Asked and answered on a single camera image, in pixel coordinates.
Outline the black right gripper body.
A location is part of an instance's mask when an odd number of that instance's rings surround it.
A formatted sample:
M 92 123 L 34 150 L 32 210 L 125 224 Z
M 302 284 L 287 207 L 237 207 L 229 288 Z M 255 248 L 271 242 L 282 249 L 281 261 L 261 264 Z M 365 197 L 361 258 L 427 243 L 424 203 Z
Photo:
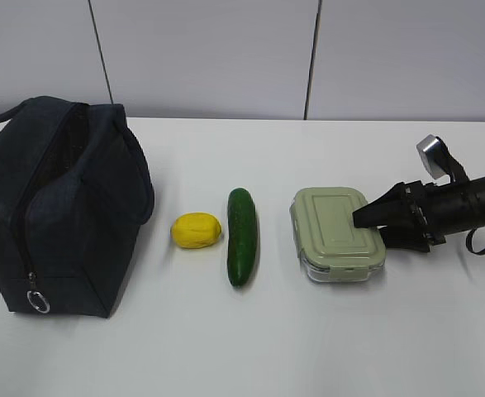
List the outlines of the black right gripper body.
M 411 217 L 411 226 L 406 229 L 404 237 L 404 250 L 427 253 L 430 252 L 430 246 L 446 243 L 433 204 L 440 194 L 447 191 L 448 186 L 423 184 L 420 180 L 404 184 L 405 202 Z

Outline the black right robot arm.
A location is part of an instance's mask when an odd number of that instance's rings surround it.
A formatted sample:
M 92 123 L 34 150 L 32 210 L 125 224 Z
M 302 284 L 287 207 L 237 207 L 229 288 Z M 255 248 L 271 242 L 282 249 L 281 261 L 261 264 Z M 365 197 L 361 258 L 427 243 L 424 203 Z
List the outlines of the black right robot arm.
M 445 237 L 466 232 L 466 248 L 484 256 L 485 247 L 473 247 L 475 232 L 485 227 L 485 177 L 444 185 L 420 181 L 398 183 L 377 200 L 353 212 L 356 228 L 378 229 L 389 249 L 427 253 Z

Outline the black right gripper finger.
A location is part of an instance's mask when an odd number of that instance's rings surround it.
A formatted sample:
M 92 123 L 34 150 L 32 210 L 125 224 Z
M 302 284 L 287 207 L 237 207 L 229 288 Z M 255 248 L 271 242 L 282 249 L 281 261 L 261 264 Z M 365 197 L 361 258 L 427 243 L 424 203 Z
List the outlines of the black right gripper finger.
M 378 231 L 387 249 L 429 252 L 429 242 L 420 227 L 384 226 Z
M 411 227 L 406 185 L 397 183 L 377 200 L 355 210 L 353 222 L 357 228 Z

